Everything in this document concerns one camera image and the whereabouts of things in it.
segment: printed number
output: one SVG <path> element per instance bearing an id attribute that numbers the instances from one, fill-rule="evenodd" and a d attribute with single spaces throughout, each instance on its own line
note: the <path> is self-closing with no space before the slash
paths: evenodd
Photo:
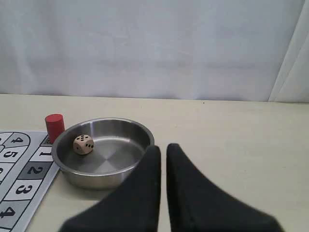
<path id="1" fill-rule="evenodd" d="M 31 174 L 31 172 L 33 172 L 34 174 L 38 174 L 40 173 L 41 171 L 43 171 L 43 167 L 38 167 L 38 170 L 35 169 L 35 167 L 31 167 L 29 170 L 28 170 L 28 174 Z"/>
<path id="2" fill-rule="evenodd" d="M 13 139 L 12 141 L 11 141 L 11 143 L 21 143 L 21 142 L 23 142 L 24 140 L 22 140 L 21 138 L 19 138 L 19 137 L 17 137 L 16 139 Z"/>
<path id="3" fill-rule="evenodd" d="M 52 153 L 44 153 L 44 152 L 41 152 L 39 154 L 39 156 L 51 156 L 51 155 L 52 155 Z"/>
<path id="4" fill-rule="evenodd" d="M 5 157 L 5 158 L 8 158 L 8 157 L 15 157 L 16 155 L 18 154 L 18 152 L 15 152 L 15 151 L 8 151 L 8 152 L 6 152 L 3 156 Z"/>
<path id="5" fill-rule="evenodd" d="M 1 211 L 0 218 L 3 218 L 5 216 L 14 216 L 14 215 L 15 215 L 15 211 L 11 207 L 8 207 L 4 212 Z"/>
<path id="6" fill-rule="evenodd" d="M 28 187 L 25 187 L 24 185 L 21 185 L 16 190 L 16 194 L 29 193 L 31 191 L 31 189 L 32 189 L 32 185 L 29 185 Z"/>

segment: stainless steel bowl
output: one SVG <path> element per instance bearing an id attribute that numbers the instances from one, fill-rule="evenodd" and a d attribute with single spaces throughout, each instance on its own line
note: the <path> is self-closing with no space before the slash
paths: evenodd
<path id="1" fill-rule="evenodd" d="M 95 146 L 88 155 L 73 151 L 73 140 L 90 135 Z M 86 189 L 111 189 L 129 175 L 146 148 L 154 144 L 142 124 L 122 118 L 99 118 L 68 128 L 55 140 L 52 156 L 67 180 Z"/>

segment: white table surface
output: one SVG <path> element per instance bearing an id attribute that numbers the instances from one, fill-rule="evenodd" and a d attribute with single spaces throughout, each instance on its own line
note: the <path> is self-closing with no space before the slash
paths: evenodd
<path id="1" fill-rule="evenodd" d="M 162 153 L 159 232 L 170 231 L 165 158 L 172 142 L 215 184 L 274 215 L 287 232 L 308 231 L 308 104 L 0 95 L 0 105 L 1 130 L 44 131 L 52 113 L 63 114 L 66 128 L 98 117 L 148 127 Z M 104 195 L 75 188 L 59 173 L 27 231 L 55 232 Z"/>

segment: white backdrop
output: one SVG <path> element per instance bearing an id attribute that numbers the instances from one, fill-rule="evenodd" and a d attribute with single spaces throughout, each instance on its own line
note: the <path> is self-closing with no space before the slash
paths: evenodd
<path id="1" fill-rule="evenodd" d="M 0 0 L 0 93 L 267 101 L 303 0 Z"/>

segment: bowl rim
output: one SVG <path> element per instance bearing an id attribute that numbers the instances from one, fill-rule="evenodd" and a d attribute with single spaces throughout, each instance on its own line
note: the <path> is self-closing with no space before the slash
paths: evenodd
<path id="1" fill-rule="evenodd" d="M 139 123 L 139 122 L 136 122 L 136 121 L 133 121 L 131 119 L 126 119 L 126 118 L 120 118 L 120 117 L 102 117 L 102 118 L 95 118 L 95 119 L 91 119 L 91 120 L 87 120 L 87 121 L 84 121 L 84 122 L 81 122 L 81 123 L 78 123 L 78 124 L 75 124 L 71 127 L 69 127 L 68 129 L 66 129 L 64 132 L 62 132 L 57 138 L 56 140 L 54 141 L 53 143 L 53 146 L 52 146 L 52 157 L 53 157 L 53 160 L 54 162 L 59 166 L 59 168 L 65 172 L 65 173 L 71 173 L 71 174 L 76 174 L 76 175 L 81 175 L 81 176 L 93 176 L 93 177 L 100 177 L 100 176 L 111 176 L 111 175 L 115 175 L 115 174 L 121 174 L 121 173 L 125 173 L 127 171 L 130 171 L 131 169 L 133 169 L 137 163 L 139 163 L 139 161 L 135 162 L 134 164 L 126 167 L 126 168 L 123 168 L 123 169 L 120 169 L 120 170 L 117 170 L 117 171 L 113 171 L 113 172 L 107 172 L 107 173 L 87 173 L 87 172 L 81 172 L 81 171 L 78 171 L 78 170 L 75 170 L 75 169 L 72 169 L 70 167 L 68 167 L 67 165 L 65 165 L 58 157 L 57 155 L 57 147 L 58 147 L 58 144 L 60 143 L 61 139 L 67 134 L 68 131 L 71 131 L 81 125 L 84 125 L 84 124 L 88 124 L 90 122 L 95 122 L 95 121 L 105 121 L 105 120 L 119 120 L 119 121 L 125 121 L 125 122 L 129 122 L 129 123 L 133 123 L 139 127 L 141 127 L 148 135 L 149 139 L 150 139 L 150 144 L 149 145 L 154 145 L 155 144 L 155 139 L 154 139 L 154 136 L 153 134 L 151 133 L 151 131 L 145 127 L 143 124 Z"/>

